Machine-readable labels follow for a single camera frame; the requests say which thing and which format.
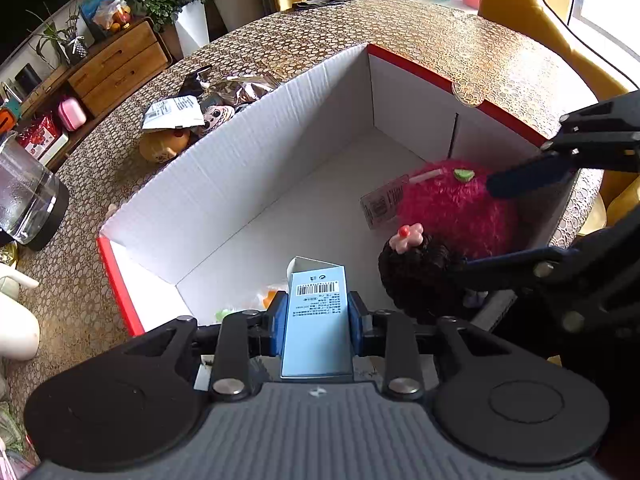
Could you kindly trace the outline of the potted spider plant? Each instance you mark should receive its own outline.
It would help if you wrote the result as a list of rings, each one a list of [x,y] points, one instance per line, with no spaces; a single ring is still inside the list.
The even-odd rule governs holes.
[[[28,13],[40,21],[40,32],[34,32],[37,37],[36,45],[35,47],[30,46],[30,48],[43,62],[52,67],[52,64],[43,53],[45,46],[50,46],[58,56],[60,63],[67,66],[78,64],[87,57],[88,47],[85,37],[78,32],[78,21],[81,18],[81,13],[77,0],[70,2],[68,17],[62,27],[58,27],[55,24],[52,15],[45,20],[31,10],[28,10]]]

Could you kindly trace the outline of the red gift box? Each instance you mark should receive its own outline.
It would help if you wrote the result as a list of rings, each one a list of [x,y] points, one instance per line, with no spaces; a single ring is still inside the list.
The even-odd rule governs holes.
[[[34,119],[17,135],[16,142],[34,159],[40,159],[60,136],[61,130],[49,112]]]

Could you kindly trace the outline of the silver foil snack bag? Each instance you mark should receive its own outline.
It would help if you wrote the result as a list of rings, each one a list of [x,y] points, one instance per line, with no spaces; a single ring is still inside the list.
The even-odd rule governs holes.
[[[229,75],[212,81],[205,97],[215,104],[237,108],[260,100],[279,86],[280,80],[269,74]]]

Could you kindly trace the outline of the light blue small carton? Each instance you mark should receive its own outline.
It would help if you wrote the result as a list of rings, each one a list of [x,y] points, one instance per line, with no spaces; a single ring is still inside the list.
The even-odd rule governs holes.
[[[288,264],[288,307],[281,378],[341,382],[352,378],[345,269],[295,257]]]

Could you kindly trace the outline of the pink furry plush toy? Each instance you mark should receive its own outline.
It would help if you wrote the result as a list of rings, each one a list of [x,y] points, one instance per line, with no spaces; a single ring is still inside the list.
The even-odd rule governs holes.
[[[390,247],[398,254],[434,240],[457,255],[478,259],[510,252],[520,237],[513,200],[495,198],[488,171],[447,159],[429,162],[360,198],[368,227],[394,220]]]

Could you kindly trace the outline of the black speaker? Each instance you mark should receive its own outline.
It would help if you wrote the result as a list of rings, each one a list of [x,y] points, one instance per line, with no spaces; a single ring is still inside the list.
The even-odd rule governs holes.
[[[29,63],[26,63],[15,75],[15,81],[22,88],[26,96],[42,84],[42,79]]]

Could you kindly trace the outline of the orange radio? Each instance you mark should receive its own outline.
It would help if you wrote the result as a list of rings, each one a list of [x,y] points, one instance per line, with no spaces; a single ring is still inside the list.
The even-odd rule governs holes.
[[[11,131],[16,124],[14,114],[5,107],[0,108],[0,133]]]

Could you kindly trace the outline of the white planter with plant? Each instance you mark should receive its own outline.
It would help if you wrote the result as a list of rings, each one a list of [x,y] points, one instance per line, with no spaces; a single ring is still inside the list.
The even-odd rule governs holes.
[[[127,0],[149,18],[171,56],[182,60],[209,44],[205,0]]]

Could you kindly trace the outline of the grey cloth on table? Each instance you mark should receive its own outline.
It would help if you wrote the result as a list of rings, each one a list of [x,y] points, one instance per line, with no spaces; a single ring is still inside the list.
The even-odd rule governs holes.
[[[294,2],[291,6],[292,11],[305,11],[312,9],[325,8],[326,6],[340,6],[355,0],[306,0]]]

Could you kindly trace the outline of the black snack packet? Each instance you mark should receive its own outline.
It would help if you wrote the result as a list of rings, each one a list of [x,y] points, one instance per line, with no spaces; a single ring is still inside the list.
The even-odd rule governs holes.
[[[208,75],[212,68],[213,66],[206,65],[187,74],[183,79],[177,96],[195,96],[199,98],[210,86]]]

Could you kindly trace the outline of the dark curly hair doll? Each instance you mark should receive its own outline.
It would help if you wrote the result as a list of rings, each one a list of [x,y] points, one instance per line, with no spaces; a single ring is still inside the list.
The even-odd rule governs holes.
[[[378,273],[395,307],[421,325],[443,316],[470,320],[484,307],[487,292],[469,289],[458,277],[466,259],[420,223],[401,226],[378,255]]]

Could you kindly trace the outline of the wooden tv cabinet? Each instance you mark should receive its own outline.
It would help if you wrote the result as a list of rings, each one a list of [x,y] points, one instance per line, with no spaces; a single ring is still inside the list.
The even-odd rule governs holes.
[[[127,29],[90,48],[78,64],[54,70],[23,103],[21,123],[54,110],[64,96],[78,99],[87,121],[67,135],[67,143],[47,167],[57,170],[108,114],[171,63],[168,47],[152,29],[152,22],[137,18]]]

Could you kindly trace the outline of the pink bunny face toy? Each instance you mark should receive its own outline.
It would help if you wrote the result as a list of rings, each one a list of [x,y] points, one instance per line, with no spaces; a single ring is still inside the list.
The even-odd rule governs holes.
[[[213,132],[235,115],[235,110],[229,105],[211,105],[203,110],[204,125],[198,128],[198,136],[202,138]]]

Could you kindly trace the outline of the yellow duck plush toy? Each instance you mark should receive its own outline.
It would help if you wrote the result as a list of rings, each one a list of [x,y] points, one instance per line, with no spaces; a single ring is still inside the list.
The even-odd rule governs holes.
[[[139,151],[148,162],[162,164],[181,154],[188,146],[189,139],[189,129],[148,131],[140,138]]]

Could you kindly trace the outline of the red white cardboard box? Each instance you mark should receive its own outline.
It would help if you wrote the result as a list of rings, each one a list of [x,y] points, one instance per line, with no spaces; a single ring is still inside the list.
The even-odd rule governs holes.
[[[338,263],[372,310],[391,224],[360,200],[448,157],[499,170],[544,138],[491,102],[375,44],[307,70],[196,142],[102,226],[100,252],[122,318],[141,335],[181,315],[212,324],[285,279],[297,256]]]

